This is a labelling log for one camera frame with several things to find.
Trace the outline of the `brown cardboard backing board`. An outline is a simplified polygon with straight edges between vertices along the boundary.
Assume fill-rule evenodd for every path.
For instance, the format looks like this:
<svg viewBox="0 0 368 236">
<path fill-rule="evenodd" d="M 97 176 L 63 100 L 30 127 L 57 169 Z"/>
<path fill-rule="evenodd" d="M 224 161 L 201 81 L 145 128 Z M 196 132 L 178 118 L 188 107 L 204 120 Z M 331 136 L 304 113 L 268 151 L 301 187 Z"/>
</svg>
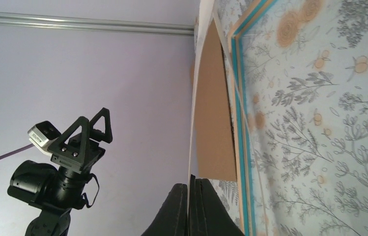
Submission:
<svg viewBox="0 0 368 236">
<path fill-rule="evenodd" d="M 237 181 L 223 51 L 214 22 L 207 29 L 198 68 L 195 132 L 199 177 Z"/>
</svg>

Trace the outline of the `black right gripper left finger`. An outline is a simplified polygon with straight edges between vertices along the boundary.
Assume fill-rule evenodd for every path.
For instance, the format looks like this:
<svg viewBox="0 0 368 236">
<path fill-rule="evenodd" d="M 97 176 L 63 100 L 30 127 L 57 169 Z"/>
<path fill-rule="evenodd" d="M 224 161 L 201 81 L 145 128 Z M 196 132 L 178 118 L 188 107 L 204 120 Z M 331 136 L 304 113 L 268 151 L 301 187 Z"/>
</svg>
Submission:
<svg viewBox="0 0 368 236">
<path fill-rule="evenodd" d="M 187 234 L 187 196 L 187 185 L 175 184 L 142 236 L 185 236 Z"/>
</svg>

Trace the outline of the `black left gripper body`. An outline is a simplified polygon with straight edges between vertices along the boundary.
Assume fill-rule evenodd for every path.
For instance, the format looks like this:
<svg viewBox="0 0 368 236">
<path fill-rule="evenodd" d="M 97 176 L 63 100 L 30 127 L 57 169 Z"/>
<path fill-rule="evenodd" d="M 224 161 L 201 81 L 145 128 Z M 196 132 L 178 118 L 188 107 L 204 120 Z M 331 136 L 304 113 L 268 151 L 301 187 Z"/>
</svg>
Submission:
<svg viewBox="0 0 368 236">
<path fill-rule="evenodd" d="M 82 174 L 105 155 L 106 150 L 93 140 L 81 142 L 71 138 L 64 142 L 50 145 L 51 161 L 64 168 Z"/>
</svg>

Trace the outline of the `teal wooden picture frame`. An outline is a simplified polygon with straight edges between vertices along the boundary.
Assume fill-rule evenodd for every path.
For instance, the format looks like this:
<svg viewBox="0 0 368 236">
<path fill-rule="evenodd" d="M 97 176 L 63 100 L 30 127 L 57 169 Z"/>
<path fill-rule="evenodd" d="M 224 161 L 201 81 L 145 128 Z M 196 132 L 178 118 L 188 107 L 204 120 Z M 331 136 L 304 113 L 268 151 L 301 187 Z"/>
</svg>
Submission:
<svg viewBox="0 0 368 236">
<path fill-rule="evenodd" d="M 255 154 L 259 134 L 249 129 L 248 102 L 246 96 L 245 62 L 247 52 L 243 50 L 243 37 L 259 22 L 275 3 L 273 0 L 254 0 L 227 34 L 229 74 L 232 85 L 231 112 L 236 154 L 237 183 L 239 190 L 240 224 L 247 236 L 278 235 L 274 215 L 267 205 L 266 175 L 260 169 L 261 155 Z"/>
</svg>

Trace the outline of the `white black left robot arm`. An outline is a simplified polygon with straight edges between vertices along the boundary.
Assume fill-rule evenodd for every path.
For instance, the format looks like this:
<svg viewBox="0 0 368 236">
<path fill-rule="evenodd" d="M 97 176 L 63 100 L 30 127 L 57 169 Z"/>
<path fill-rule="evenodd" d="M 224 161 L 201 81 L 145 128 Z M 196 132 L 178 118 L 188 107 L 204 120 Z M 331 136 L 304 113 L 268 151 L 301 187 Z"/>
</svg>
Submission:
<svg viewBox="0 0 368 236">
<path fill-rule="evenodd" d="M 110 111 L 102 108 L 92 119 L 79 117 L 63 133 L 49 121 L 28 131 L 29 141 L 51 164 L 23 162 L 7 189 L 9 196 L 40 209 L 27 229 L 27 236 L 66 236 L 73 209 L 90 208 L 84 187 L 97 176 L 91 172 L 104 155 L 101 142 L 113 140 Z"/>
</svg>

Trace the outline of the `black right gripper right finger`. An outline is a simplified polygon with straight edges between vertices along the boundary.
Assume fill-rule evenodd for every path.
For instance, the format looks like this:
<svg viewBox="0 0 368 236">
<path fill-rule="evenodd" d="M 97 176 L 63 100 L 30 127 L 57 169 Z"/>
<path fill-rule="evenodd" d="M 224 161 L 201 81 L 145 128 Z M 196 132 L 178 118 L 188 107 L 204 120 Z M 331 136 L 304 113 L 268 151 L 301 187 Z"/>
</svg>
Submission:
<svg viewBox="0 0 368 236">
<path fill-rule="evenodd" d="M 189 194 L 190 236 L 242 236 L 211 182 L 206 178 L 190 177 Z"/>
</svg>

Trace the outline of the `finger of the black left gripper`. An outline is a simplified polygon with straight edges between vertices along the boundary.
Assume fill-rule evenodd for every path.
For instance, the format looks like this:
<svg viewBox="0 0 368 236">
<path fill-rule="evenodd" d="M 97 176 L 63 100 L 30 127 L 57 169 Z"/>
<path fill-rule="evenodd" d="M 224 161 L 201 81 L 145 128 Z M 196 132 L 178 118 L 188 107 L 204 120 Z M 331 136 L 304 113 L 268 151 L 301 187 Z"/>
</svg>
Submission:
<svg viewBox="0 0 368 236">
<path fill-rule="evenodd" d="M 89 137 L 96 142 L 110 144 L 113 141 L 110 111 L 102 108 L 90 121 Z"/>
<path fill-rule="evenodd" d="M 81 116 L 48 147 L 48 151 L 66 162 L 84 163 L 89 153 L 89 132 L 89 119 Z"/>
</svg>

